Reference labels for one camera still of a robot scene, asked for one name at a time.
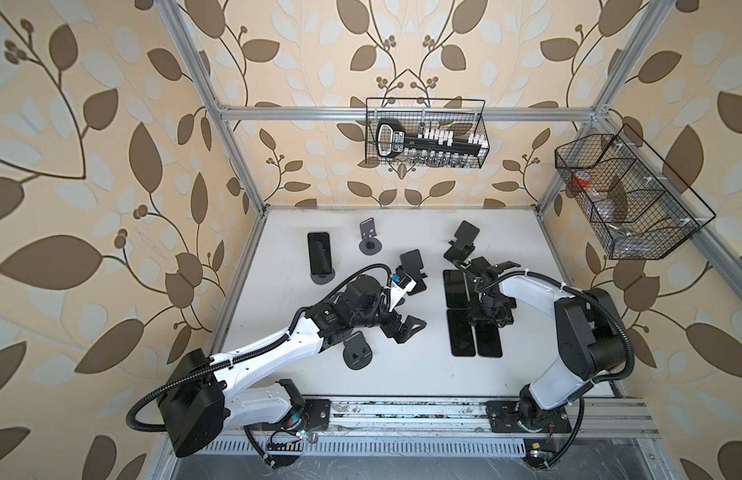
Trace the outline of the black phone stand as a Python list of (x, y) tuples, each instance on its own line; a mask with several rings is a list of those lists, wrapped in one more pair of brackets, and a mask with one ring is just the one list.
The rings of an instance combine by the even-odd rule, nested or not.
[(466, 309), (468, 307), (469, 296), (463, 273), (459, 270), (444, 270), (443, 282), (447, 308)]

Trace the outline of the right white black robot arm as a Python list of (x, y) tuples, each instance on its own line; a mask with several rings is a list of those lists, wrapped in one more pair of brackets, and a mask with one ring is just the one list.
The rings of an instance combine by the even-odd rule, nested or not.
[(519, 426), (537, 432), (554, 414), (581, 399), (595, 385), (623, 380), (635, 367), (635, 349), (610, 295), (578, 290), (514, 262), (491, 265), (483, 258), (453, 265), (472, 281), (479, 305), (489, 312), (498, 294), (519, 300), (554, 321), (557, 357), (519, 393), (510, 414)]

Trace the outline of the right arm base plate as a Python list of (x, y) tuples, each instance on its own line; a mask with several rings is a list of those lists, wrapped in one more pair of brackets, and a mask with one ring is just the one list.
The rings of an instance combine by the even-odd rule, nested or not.
[(493, 400), (485, 404), (493, 433), (557, 434), (571, 433), (572, 426), (564, 407), (554, 410), (521, 407), (518, 400)]

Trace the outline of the black phone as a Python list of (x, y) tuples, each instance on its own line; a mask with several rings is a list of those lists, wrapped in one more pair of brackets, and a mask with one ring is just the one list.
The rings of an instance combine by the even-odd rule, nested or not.
[(501, 358), (503, 350), (500, 329), (494, 324), (478, 324), (474, 327), (477, 354), (486, 358)]
[(328, 232), (310, 232), (307, 234), (310, 273), (312, 275), (329, 275), (333, 272), (330, 235)]
[(474, 357), (476, 355), (473, 328), (464, 309), (447, 311), (448, 333), (451, 353), (455, 357)]

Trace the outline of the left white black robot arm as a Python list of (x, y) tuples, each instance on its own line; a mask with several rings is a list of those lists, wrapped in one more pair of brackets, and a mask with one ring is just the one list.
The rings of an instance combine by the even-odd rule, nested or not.
[(421, 278), (375, 263), (341, 281), (321, 300), (297, 309), (289, 325), (247, 346), (207, 356), (186, 354), (165, 385), (129, 409), (126, 425), (165, 433), (179, 458), (193, 455), (222, 432), (255, 424), (300, 427), (305, 401), (295, 383), (259, 381), (297, 361), (346, 344), (364, 328), (378, 327), (399, 344), (425, 328), (425, 321), (396, 310)]

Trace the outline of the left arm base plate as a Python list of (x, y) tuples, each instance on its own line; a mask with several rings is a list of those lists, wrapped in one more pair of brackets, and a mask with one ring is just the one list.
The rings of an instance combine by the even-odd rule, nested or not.
[(276, 431), (285, 430), (306, 430), (306, 431), (325, 431), (330, 423), (332, 402), (324, 398), (308, 398), (305, 405), (298, 412), (289, 412), (282, 420), (275, 423), (254, 424), (254, 431)]

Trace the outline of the grey round stand front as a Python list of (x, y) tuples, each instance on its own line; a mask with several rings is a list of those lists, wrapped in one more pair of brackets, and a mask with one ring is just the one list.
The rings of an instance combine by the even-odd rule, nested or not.
[(343, 360), (345, 365), (358, 371), (366, 368), (373, 360), (373, 352), (361, 331), (353, 332), (343, 342)]

